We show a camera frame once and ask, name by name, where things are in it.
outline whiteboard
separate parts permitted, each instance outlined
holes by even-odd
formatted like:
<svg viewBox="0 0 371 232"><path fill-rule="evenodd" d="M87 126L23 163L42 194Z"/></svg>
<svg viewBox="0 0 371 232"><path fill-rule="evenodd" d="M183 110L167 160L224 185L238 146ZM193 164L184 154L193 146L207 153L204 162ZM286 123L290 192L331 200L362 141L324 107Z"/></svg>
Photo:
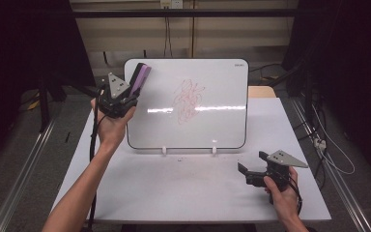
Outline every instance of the whiteboard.
<svg viewBox="0 0 371 232"><path fill-rule="evenodd" d="M243 59L131 59L152 70L128 123L135 149L241 148L246 135L248 64Z"/></svg>

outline white cable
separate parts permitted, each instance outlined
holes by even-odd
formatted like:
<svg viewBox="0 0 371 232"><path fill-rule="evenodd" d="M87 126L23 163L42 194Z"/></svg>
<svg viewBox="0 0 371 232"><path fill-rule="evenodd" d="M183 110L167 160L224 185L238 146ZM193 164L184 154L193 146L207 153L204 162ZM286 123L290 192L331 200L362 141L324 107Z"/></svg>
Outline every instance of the white cable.
<svg viewBox="0 0 371 232"><path fill-rule="evenodd" d="M346 155L346 153L329 137L327 131L325 130L324 126L322 125L322 122L321 122L321 119L319 118L319 115L318 115L318 112L316 111L316 108L315 106L312 105L312 108L313 110L315 111L315 115L316 115L316 118L318 119L318 122L319 122L319 125L321 126L321 129L322 131L324 131L324 134L327 136L327 138L333 143L333 145L335 145L335 147L345 156L345 158L349 161L349 163L351 164L352 166L352 172L347 172L347 171L344 171L342 169L340 169L339 167L337 167L333 162L331 162L325 155L323 152L321 152L321 155L325 158L325 160L327 161L327 163L329 163L331 166L333 166L336 170L338 170L339 172L342 172L343 174L348 174L348 175L351 175L351 174L354 174L355 173L355 165L354 163L351 161L351 159L349 159L349 157Z"/></svg>

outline wall outlet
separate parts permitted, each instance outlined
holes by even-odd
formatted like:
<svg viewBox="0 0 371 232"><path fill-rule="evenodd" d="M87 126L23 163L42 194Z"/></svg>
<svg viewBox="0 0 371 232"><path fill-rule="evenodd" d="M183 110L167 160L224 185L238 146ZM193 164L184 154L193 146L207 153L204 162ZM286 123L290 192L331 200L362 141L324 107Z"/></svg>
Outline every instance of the wall outlet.
<svg viewBox="0 0 371 232"><path fill-rule="evenodd" d="M182 9L183 0L171 0L171 9Z"/></svg>
<svg viewBox="0 0 371 232"><path fill-rule="evenodd" d="M162 9L171 9L172 0L160 0L160 6Z"/></svg>

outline floor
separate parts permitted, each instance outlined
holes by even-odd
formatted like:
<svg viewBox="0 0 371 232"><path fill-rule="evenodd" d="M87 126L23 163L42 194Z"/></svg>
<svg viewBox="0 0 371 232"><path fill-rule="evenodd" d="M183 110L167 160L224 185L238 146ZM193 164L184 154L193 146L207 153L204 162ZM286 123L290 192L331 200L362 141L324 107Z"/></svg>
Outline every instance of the floor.
<svg viewBox="0 0 371 232"><path fill-rule="evenodd" d="M207 57L213 57L210 51L205 53ZM233 58L239 52L229 53L227 57ZM261 67L265 64L280 63L280 52L270 51L265 56L267 59L261 60L257 57L249 60L250 66L254 68ZM98 57L102 54L90 54L90 57ZM128 57L127 54L121 54L119 61L113 67L104 65L101 62L92 64L96 71L102 76L107 73L108 69L114 69L119 73L121 60ZM283 70L278 66L269 66L249 74L249 84L267 84L269 79L279 76ZM59 116L50 136L47 138L46 145L42 148L40 156L35 160L31 175L25 177L25 185L19 193L18 198L14 200L15 208L7 212L9 221L3 225L0 231L39 231L41 230L45 219L52 207L57 190L59 189L63 177L68 169L74 149L79 141L80 134L86 123L87 116L91 110L89 98L79 94L72 88L66 87L68 98L65 102L51 101L50 111L53 114L58 112ZM301 103L302 98L290 98L287 96L284 83L274 88L276 95L281 99L288 118L295 129L295 133L300 140L300 146L305 153L310 168L315 172L319 163L313 144L307 137L304 126L301 124L300 115L296 109L296 102ZM35 91L29 91L24 94L23 98L27 99ZM39 135L40 129L40 111L38 108L26 110L23 105L18 112L18 117L14 121L10 135L5 140L0 151L0 207L2 207L6 197L11 192L19 172L24 163L29 160L30 151L34 149L34 144ZM324 104L324 112L327 118L328 134L335 143L349 156L355 165L356 171L352 175L340 175L347 184L352 196L362 211L362 216L367 218L367 224L371 226L371 166L366 162L356 144L347 139L340 123L336 120L333 112L329 111L328 104ZM328 142L328 152L338 168L345 171L352 170L350 162L343 154ZM335 181L336 177L328 174L328 165L325 163L325 184L321 187L321 193L327 203L331 213L332 220L325 222L307 223L318 231L363 231L357 227L357 223L351 217L352 210L348 207L346 196L340 193L340 186ZM322 185L324 179L323 169L320 169L316 175L317 183ZM257 231L283 231L281 225L277 222L257 224ZM116 224L97 224L95 231L120 231L121 226ZM137 228L137 231L244 231L241 225L163 225L152 226L143 225Z"/></svg>

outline gray carpet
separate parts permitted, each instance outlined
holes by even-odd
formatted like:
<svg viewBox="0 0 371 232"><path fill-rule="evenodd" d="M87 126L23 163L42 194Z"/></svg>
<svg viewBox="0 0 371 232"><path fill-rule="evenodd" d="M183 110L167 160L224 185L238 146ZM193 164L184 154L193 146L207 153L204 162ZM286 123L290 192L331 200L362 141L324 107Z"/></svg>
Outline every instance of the gray carpet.
<svg viewBox="0 0 371 232"><path fill-rule="evenodd" d="M261 81L255 72L251 74L251 83ZM275 93L281 98L292 126L300 124L291 100L287 97L284 85L275 88ZM50 105L61 106L61 112L53 132L44 147L32 177L20 198L7 231L40 231L57 195L58 188L66 174L74 149L79 141L80 134L91 110L89 98L69 93L65 102L51 102ZM346 139L341 125L336 121L334 114L329 112L328 105L324 107L327 114L328 133L335 142L349 155L357 171L353 175L344 175L344 178L357 198L362 210L371 223L371 167L352 141ZM40 111L24 111L20 109L14 127L5 140L0 151L0 206L8 195L12 184L23 163L31 151L40 128ZM302 127L296 130L298 137L305 135ZM318 157L309 139L300 141L300 146L305 153L307 161L313 171L318 164ZM332 146L328 145L329 153L335 163L346 170L350 169L349 162ZM338 195L329 176L326 176L325 186L321 192L328 205L332 220L326 222L307 223L318 231L357 231L348 210ZM320 171L318 182L323 179ZM172 226L139 226L138 231L177 231L178 227ZM227 226L202 226L193 227L191 231L243 231L240 225ZM283 231L278 223L257 224L259 232ZM120 225L96 225L95 231L120 231Z"/></svg>

